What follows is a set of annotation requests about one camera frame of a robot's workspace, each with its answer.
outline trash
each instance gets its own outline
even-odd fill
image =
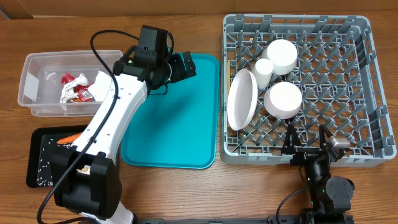
[[[111,86],[112,78],[102,71],[98,71],[94,84],[87,90],[94,96],[95,101],[104,101]]]
[[[66,73],[61,79],[61,83],[65,84],[62,89],[60,103],[66,103],[68,100],[71,102],[89,102],[93,99],[87,88],[91,85],[88,83],[84,74],[80,74],[75,78]]]

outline dish rack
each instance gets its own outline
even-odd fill
[[[233,131],[226,115],[228,84],[240,69],[250,70],[261,52],[277,39],[296,46],[296,68],[286,75],[273,74],[270,85],[259,88],[249,126]],[[229,14],[224,18],[222,46],[221,159],[225,163],[289,163],[292,156],[280,153],[287,121],[271,116],[262,101],[267,89],[278,82],[291,82],[302,91],[302,107],[290,122],[303,145],[319,146],[320,124],[351,143],[347,154],[333,166],[373,167],[395,157],[396,144],[367,18]]]

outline orange object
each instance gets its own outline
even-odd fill
[[[57,141],[57,144],[68,144],[68,143],[72,143],[74,140],[76,140],[78,137],[80,137],[81,133],[79,134],[74,134],[72,136],[60,139]]]

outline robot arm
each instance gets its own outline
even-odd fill
[[[111,116],[99,132],[95,143],[92,144],[86,152],[94,156],[99,153],[104,153],[105,158],[112,159],[114,163],[116,163],[119,144],[132,116],[147,98],[147,85],[145,81],[138,81],[137,77],[126,74],[120,74],[116,77],[116,80],[119,85],[119,98]],[[105,100],[94,118],[81,136],[73,142],[72,146],[76,146],[77,152],[81,152],[90,137],[92,137],[93,133],[98,129],[98,126],[111,106],[113,96],[114,85],[112,83]]]
[[[302,176],[302,179],[307,183],[306,189],[310,191],[312,202],[312,208],[305,209],[297,223],[353,224],[353,218],[345,212],[351,209],[354,183],[344,177],[332,177],[330,174],[331,163],[345,155],[350,143],[345,138],[336,138],[324,124],[320,125],[319,138],[319,147],[303,146],[293,125],[287,126],[281,152],[293,155],[290,165],[300,166],[300,175],[301,167],[304,168],[305,178]],[[278,224],[279,210],[283,203],[277,210]]]
[[[54,182],[58,182],[72,162],[76,163],[76,169],[67,172],[59,187],[54,188],[58,206],[93,218],[96,223],[133,223],[134,215],[120,202],[122,186],[115,166],[124,132],[151,90],[196,75],[190,53],[183,53],[184,61],[179,54],[172,54],[173,45],[171,48],[167,45],[169,38],[174,44],[167,30],[142,26],[139,45],[132,46],[114,64],[118,99],[97,137],[91,139],[113,103],[113,83],[105,90],[108,94],[91,123],[72,147],[54,150],[51,162]],[[80,156],[90,140],[93,143]]]

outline white bowl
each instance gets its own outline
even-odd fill
[[[274,64],[276,74],[285,75],[296,66],[297,49],[288,40],[274,40],[263,51],[261,58],[266,58]]]
[[[294,117],[302,104],[303,96],[300,89],[293,83],[280,82],[275,84],[264,95],[264,107],[276,118]]]

